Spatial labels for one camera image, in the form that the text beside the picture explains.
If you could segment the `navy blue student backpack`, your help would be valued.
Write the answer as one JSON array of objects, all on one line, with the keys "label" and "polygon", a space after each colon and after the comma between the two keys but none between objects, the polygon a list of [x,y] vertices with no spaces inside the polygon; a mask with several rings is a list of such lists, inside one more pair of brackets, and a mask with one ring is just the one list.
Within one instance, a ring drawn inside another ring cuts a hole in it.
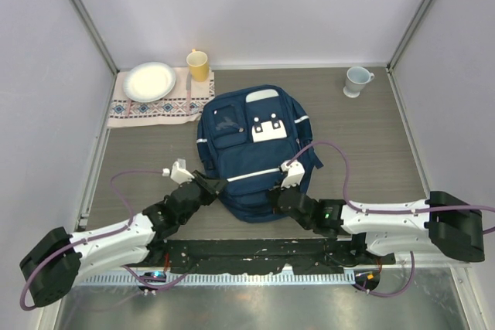
[{"label": "navy blue student backpack", "polygon": [[297,158],[305,169],[300,190],[307,192],[312,171],[323,163],[315,150],[309,115],[281,87],[261,85],[216,96],[197,126],[196,146],[205,173],[226,179],[220,202],[237,219],[266,223],[276,214],[268,192],[284,178],[281,165]]}]

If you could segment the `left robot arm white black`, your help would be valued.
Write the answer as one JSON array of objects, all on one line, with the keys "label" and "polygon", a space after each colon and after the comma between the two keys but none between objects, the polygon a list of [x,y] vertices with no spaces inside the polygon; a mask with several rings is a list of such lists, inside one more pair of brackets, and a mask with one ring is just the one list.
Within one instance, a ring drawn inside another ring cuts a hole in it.
[{"label": "left robot arm white black", "polygon": [[76,283],[112,267],[142,262],[159,266],[165,256],[164,241],[200,207],[210,205],[227,183],[195,171],[163,200],[141,213],[130,213],[125,221],[82,233],[68,233],[62,226],[50,230],[19,264],[26,280],[21,309],[50,305]]}]

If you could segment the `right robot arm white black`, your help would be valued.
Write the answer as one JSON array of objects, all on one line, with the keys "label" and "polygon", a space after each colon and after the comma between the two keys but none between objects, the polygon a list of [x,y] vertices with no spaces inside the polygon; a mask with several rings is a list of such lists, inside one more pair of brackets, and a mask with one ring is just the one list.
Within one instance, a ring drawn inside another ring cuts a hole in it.
[{"label": "right robot arm white black", "polygon": [[358,264],[390,253],[442,253],[468,263],[484,261],[480,210],[442,191],[399,204],[315,200],[296,187],[273,189],[268,198],[277,214],[327,239],[355,236],[350,257]]}]

